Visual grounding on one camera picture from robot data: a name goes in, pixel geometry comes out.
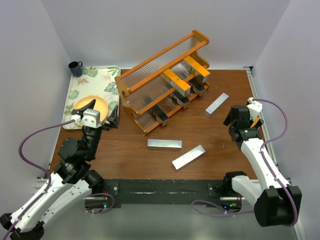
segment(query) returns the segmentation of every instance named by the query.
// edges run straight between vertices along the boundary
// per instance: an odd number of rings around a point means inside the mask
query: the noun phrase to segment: wooden rack
[[[167,125],[173,114],[206,92],[209,63],[197,50],[208,43],[193,30],[115,78],[125,113],[145,134]]]

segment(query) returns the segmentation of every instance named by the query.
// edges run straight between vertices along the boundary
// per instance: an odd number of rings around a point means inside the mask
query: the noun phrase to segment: black metal base
[[[105,179],[104,188],[114,197],[114,208],[122,204],[152,204],[152,205],[190,205],[194,200],[205,200],[226,209],[241,208],[241,201],[230,206],[229,201],[221,201],[220,197],[237,197],[235,192],[222,192],[222,180],[158,180],[158,179]],[[87,209],[91,206],[103,208],[102,200],[93,202],[87,200]]]

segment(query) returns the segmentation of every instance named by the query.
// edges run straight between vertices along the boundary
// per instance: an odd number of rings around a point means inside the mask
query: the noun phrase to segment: cable
[[[264,152],[262,151],[263,148],[265,147],[265,145],[267,145],[268,143],[271,143],[271,142],[273,142],[273,141],[275,141],[275,140],[278,140],[278,139],[282,138],[282,137],[287,133],[287,131],[288,131],[288,118],[287,118],[287,115],[286,115],[285,111],[284,111],[279,105],[277,105],[275,102],[270,101],[270,100],[266,100],[266,99],[260,99],[260,98],[256,98],[256,99],[253,99],[253,100],[254,100],[254,101],[260,101],[260,102],[266,102],[266,103],[269,103],[269,104],[274,105],[275,107],[277,107],[277,108],[280,110],[280,112],[282,113],[282,115],[283,115],[283,117],[284,117],[285,127],[284,127],[283,132],[282,132],[279,136],[276,136],[276,137],[274,137],[274,138],[271,138],[271,139],[265,141],[265,142],[261,145],[261,147],[260,147],[260,153],[261,153],[261,156],[262,156],[265,164],[267,165],[268,169],[270,170],[271,174],[272,174],[273,177],[276,179],[276,181],[279,183],[279,185],[283,188],[285,194],[287,195],[287,197],[288,197],[288,199],[289,199],[289,201],[290,201],[290,203],[291,203],[291,205],[292,205],[292,209],[293,209],[293,221],[292,221],[292,223],[286,225],[287,227],[292,227],[292,226],[294,226],[294,225],[297,223],[297,221],[298,221],[298,210],[297,210],[297,206],[296,206],[295,201],[294,201],[294,199],[292,198],[291,194],[289,193],[288,189],[286,188],[286,186],[281,182],[280,179],[277,178],[276,173],[275,173],[275,172],[273,171],[273,169],[271,168],[270,164],[268,163],[268,161],[267,161],[267,159],[266,159],[266,157],[265,157]]]
[[[33,135],[37,134],[37,133],[40,133],[42,131],[45,131],[45,130],[48,130],[48,129],[53,129],[53,128],[56,128],[56,127],[61,127],[63,125],[67,125],[67,124],[70,124],[72,122],[74,122],[75,120],[70,120],[70,121],[66,121],[66,122],[62,122],[62,123],[59,123],[57,125],[53,125],[53,126],[48,126],[48,127],[45,127],[43,129],[40,129],[38,131],[35,131],[34,133],[31,133],[29,136],[27,136],[25,139],[22,140],[22,142],[20,143],[19,145],[19,149],[18,149],[18,152],[19,152],[19,156],[20,158],[25,161],[27,164],[37,168],[37,169],[40,169],[41,171],[43,171],[46,176],[48,177],[48,184],[47,186],[45,187],[44,191],[42,193],[40,193],[32,202],[30,202],[30,204],[21,212],[21,214],[17,217],[18,221],[15,221],[11,226],[10,228],[8,229],[8,231],[5,233],[4,237],[2,240],[6,240],[6,238],[9,236],[9,234],[11,233],[11,231],[14,229],[14,227],[17,225],[17,223],[19,222],[19,220],[21,220],[22,216],[31,208],[31,206],[33,204],[35,204],[43,195],[44,195],[44,192],[46,192],[48,190],[48,188],[50,187],[50,184],[51,184],[51,176],[50,176],[50,173],[44,169],[43,167],[29,161],[23,154],[22,152],[22,148],[24,146],[24,144],[26,143],[26,141],[31,138]]]
[[[112,203],[111,203],[111,206],[108,207],[107,209],[105,210],[102,210],[102,211],[88,211],[89,213],[91,214],[103,214],[103,213],[107,213],[109,212],[115,205],[115,199],[112,195],[110,195],[109,193],[95,193],[95,194],[91,194],[90,197],[95,197],[95,196],[106,196],[106,197],[109,197],[112,199]]]
[[[205,200],[194,200],[191,203],[191,207],[196,210],[198,213],[204,214],[206,216],[210,216],[210,217],[230,217],[230,216],[235,216],[235,215],[241,215],[241,214],[252,214],[254,211],[253,210],[248,210],[248,211],[241,211],[241,212],[233,212],[233,213],[227,213],[227,214],[215,214],[215,213],[209,213],[209,212],[205,212],[205,211],[201,211],[198,208],[196,208],[195,204],[196,203],[203,203],[203,204],[207,204],[207,205],[211,205],[213,207],[216,207],[222,211],[225,211],[225,209],[217,204],[214,204],[212,202],[209,201],[205,201]]]

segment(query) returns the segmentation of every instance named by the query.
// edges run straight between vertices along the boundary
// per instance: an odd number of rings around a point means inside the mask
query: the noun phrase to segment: silver metal bar
[[[181,140],[162,140],[162,139],[148,139],[148,148],[165,148],[165,149],[182,149]]]
[[[104,197],[103,196],[87,196],[87,197],[84,197],[83,199],[85,199],[85,200],[103,201]]]
[[[228,95],[225,93],[222,93],[213,103],[211,103],[210,106],[207,107],[205,110],[205,115],[209,118],[211,115],[217,110],[221,104],[224,103],[225,100],[228,99]]]
[[[184,165],[190,163],[192,160],[196,159],[205,152],[206,151],[204,150],[204,148],[201,145],[199,145],[194,149],[188,151],[184,155],[178,157],[176,160],[172,162],[172,164],[174,165],[175,169],[178,170],[179,168],[182,168]]]
[[[236,196],[221,196],[220,201],[237,201],[239,197]]]
[[[174,100],[176,100],[176,102],[183,108],[186,109],[189,106],[190,100],[188,98],[186,98],[186,100],[188,101],[181,101],[176,95],[174,95],[173,93],[170,94],[170,97],[173,98]]]

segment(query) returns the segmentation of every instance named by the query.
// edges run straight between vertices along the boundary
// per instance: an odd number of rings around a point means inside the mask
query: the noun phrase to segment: yellow plate
[[[108,104],[107,102],[99,97],[99,96],[86,96],[82,99],[80,99],[73,107],[73,109],[80,109],[90,103],[93,99],[95,99],[95,105],[94,110],[97,110],[100,112],[100,122],[104,122],[108,115]]]

